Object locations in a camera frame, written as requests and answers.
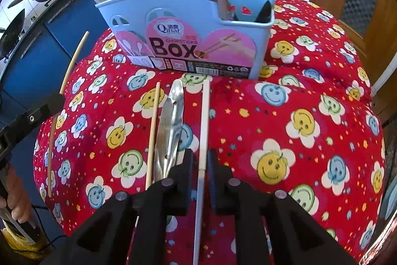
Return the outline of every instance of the black handle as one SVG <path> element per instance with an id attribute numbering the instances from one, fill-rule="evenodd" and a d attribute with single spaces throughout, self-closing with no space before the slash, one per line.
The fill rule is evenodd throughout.
<path id="1" fill-rule="evenodd" d="M 72 2 L 74 2 L 75 0 L 69 0 L 68 2 L 66 2 L 61 8 L 59 8 L 59 10 L 57 10 L 55 12 L 55 14 L 48 20 L 48 24 L 50 24 L 55 18 L 58 17 L 58 15 L 65 9 L 67 8 L 70 4 L 72 4 Z"/>
<path id="2" fill-rule="evenodd" d="M 33 40 L 30 41 L 30 43 L 27 45 L 25 51 L 23 51 L 23 53 L 21 54 L 21 59 L 23 59 L 23 57 L 25 56 L 25 54 L 29 51 L 29 49 L 31 48 L 32 44 L 36 41 L 36 39 L 43 34 L 43 31 L 41 30 L 39 33 L 36 34 L 36 36 L 33 38 Z"/>

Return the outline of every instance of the white chopstick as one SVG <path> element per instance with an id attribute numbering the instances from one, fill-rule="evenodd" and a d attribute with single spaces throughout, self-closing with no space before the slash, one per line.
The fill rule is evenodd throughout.
<path id="1" fill-rule="evenodd" d="M 195 222 L 195 241 L 193 252 L 193 265 L 199 263 L 200 239 L 202 225 L 202 208 L 204 203 L 205 170 L 207 167 L 208 150 L 208 120 L 210 113 L 210 81 L 203 82 L 201 104 L 200 149 L 198 153 L 198 179 L 197 179 L 197 204 Z"/>

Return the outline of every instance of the light blue plastic holder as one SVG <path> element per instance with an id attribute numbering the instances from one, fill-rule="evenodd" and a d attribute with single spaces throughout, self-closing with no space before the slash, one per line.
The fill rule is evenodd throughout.
<path id="1" fill-rule="evenodd" d="M 267 0 L 228 0 L 236 7 L 238 21 L 221 20 L 218 15 L 217 4 L 209 0 L 106 0 L 96 4 L 106 23 L 115 34 L 127 30 L 145 40 L 147 24 L 154 18 L 148 15 L 153 10 L 164 9 L 164 15 L 174 16 L 185 21 L 194 28 L 204 40 L 210 33 L 222 28 L 230 28 L 249 36 L 256 45 L 256 55 L 249 78 L 257 79 L 265 57 L 270 28 L 274 24 L 272 11 L 269 23 L 255 23 L 259 12 Z M 243 13 L 243 6 L 248 12 Z"/>

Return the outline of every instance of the blue smiley face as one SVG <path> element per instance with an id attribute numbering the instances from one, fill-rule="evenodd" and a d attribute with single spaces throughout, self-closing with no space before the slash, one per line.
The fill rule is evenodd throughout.
<path id="1" fill-rule="evenodd" d="M 77 93 L 77 91 L 79 91 L 81 84 L 82 84 L 82 81 L 81 81 L 81 80 L 77 80 L 77 81 L 74 83 L 74 85 L 73 85 L 73 87 L 72 87 L 72 94 L 75 94 L 75 93 Z"/>
<path id="2" fill-rule="evenodd" d="M 305 70 L 303 70 L 303 75 L 308 78 L 312 78 L 314 80 L 318 80 L 318 81 L 321 80 L 320 73 L 316 69 L 312 69 L 312 68 L 305 69 Z"/>
<path id="3" fill-rule="evenodd" d="M 378 126 L 378 122 L 376 121 L 374 116 L 369 117 L 368 124 L 369 124 L 369 127 L 370 127 L 372 133 L 375 136 L 378 136 L 379 135 L 379 126 Z"/>
<path id="4" fill-rule="evenodd" d="M 193 141 L 193 132 L 188 124 L 182 124 L 181 138 L 179 140 L 178 152 L 187 149 Z"/>
<path id="5" fill-rule="evenodd" d="M 339 155 L 334 155 L 330 160 L 328 178 L 333 184 L 336 185 L 345 179 L 346 174 L 347 171 L 345 161 Z"/>
<path id="6" fill-rule="evenodd" d="M 82 130 L 86 122 L 87 122 L 87 116 L 85 114 L 82 114 L 76 121 L 75 130 L 76 131 Z"/>
<path id="7" fill-rule="evenodd" d="M 119 53 L 113 57 L 113 62 L 114 63 L 123 63 L 124 59 L 125 59 L 125 56 Z"/>
<path id="8" fill-rule="evenodd" d="M 368 245 L 372 237 L 372 228 L 368 229 L 368 231 L 365 232 L 363 239 L 360 243 L 360 249 L 364 250 L 364 248 Z"/>
<path id="9" fill-rule="evenodd" d="M 133 77 L 128 83 L 128 90 L 134 91 L 136 89 L 142 88 L 146 84 L 147 80 L 147 75 L 138 75 Z"/>
<path id="10" fill-rule="evenodd" d="M 263 99 L 272 106 L 281 106 L 287 101 L 287 93 L 276 84 L 265 84 L 261 89 Z"/>
<path id="11" fill-rule="evenodd" d="M 55 217 L 60 218 L 61 217 L 61 205 L 59 202 L 57 202 L 54 206 L 54 211 L 55 211 Z"/>
<path id="12" fill-rule="evenodd" d="M 105 201 L 105 192 L 100 185 L 96 185 L 88 191 L 88 203 L 94 209 L 100 208 Z"/>
<path id="13" fill-rule="evenodd" d="M 317 14 L 318 18 L 321 18 L 324 22 L 329 22 L 330 19 L 327 16 L 324 16 L 323 14 Z"/>
<path id="14" fill-rule="evenodd" d="M 305 24 L 306 22 L 299 17 L 293 17 L 292 20 L 297 24 Z"/>

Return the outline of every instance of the yellow smiley face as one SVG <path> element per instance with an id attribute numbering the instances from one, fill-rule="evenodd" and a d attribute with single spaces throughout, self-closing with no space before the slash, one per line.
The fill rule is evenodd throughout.
<path id="1" fill-rule="evenodd" d="M 282 55 L 287 56 L 294 53 L 294 46 L 287 41 L 279 41 L 277 42 L 277 51 Z"/>
<path id="2" fill-rule="evenodd" d="M 375 172 L 372 186 L 374 187 L 374 192 L 379 193 L 380 189 L 382 188 L 382 173 L 380 172 L 380 170 L 377 170 Z"/>
<path id="3" fill-rule="evenodd" d="M 320 8 L 320 6 L 318 6 L 317 4 L 313 3 L 313 2 L 307 2 L 310 6 L 314 7 L 314 8 Z"/>
<path id="4" fill-rule="evenodd" d="M 259 76 L 261 78 L 268 78 L 273 74 L 273 70 L 269 68 L 268 65 L 263 65 L 261 68 L 261 71 L 259 73 Z"/>
<path id="5" fill-rule="evenodd" d="M 56 119 L 56 124 L 55 124 L 55 128 L 59 129 L 62 127 L 62 125 L 65 122 L 65 116 L 64 115 L 59 115 L 58 118 Z"/>
<path id="6" fill-rule="evenodd" d="M 78 105 L 83 99 L 83 91 L 80 91 L 72 100 L 72 105 Z"/>
<path id="7" fill-rule="evenodd" d="M 266 184 L 280 183 L 287 173 L 287 160 L 279 156 L 278 152 L 266 153 L 258 162 L 259 178 Z"/>
<path id="8" fill-rule="evenodd" d="M 313 115 L 306 109 L 298 109 L 293 115 L 293 126 L 303 136 L 313 134 L 316 126 Z"/>
<path id="9" fill-rule="evenodd" d="M 111 39 L 111 40 L 106 42 L 105 49 L 112 50 L 115 44 L 116 44 L 116 40 L 115 39 Z"/>
<path id="10" fill-rule="evenodd" d="M 359 73 L 359 76 L 362 77 L 362 79 L 368 80 L 368 75 L 362 67 L 358 67 L 357 72 Z"/>
<path id="11" fill-rule="evenodd" d="M 126 136 L 126 132 L 124 131 L 124 127 L 119 126 L 112 130 L 107 138 L 107 143 L 110 149 L 115 149 L 119 147 L 123 142 Z"/>
<path id="12" fill-rule="evenodd" d="M 361 93 L 357 88 L 352 88 L 349 91 L 349 97 L 359 101 L 361 98 Z"/>
<path id="13" fill-rule="evenodd" d="M 156 89 L 153 88 L 143 95 L 142 99 L 139 102 L 139 104 L 142 106 L 143 109 L 149 109 L 153 107 L 155 92 Z M 158 102 L 159 103 L 162 102 L 163 99 L 164 99 L 164 90 L 160 88 L 160 97 L 158 99 Z"/>
<path id="14" fill-rule="evenodd" d="M 337 32 L 334 32 L 334 31 L 330 31 L 330 35 L 331 35 L 333 38 L 341 38 L 341 36 L 340 36 Z"/>

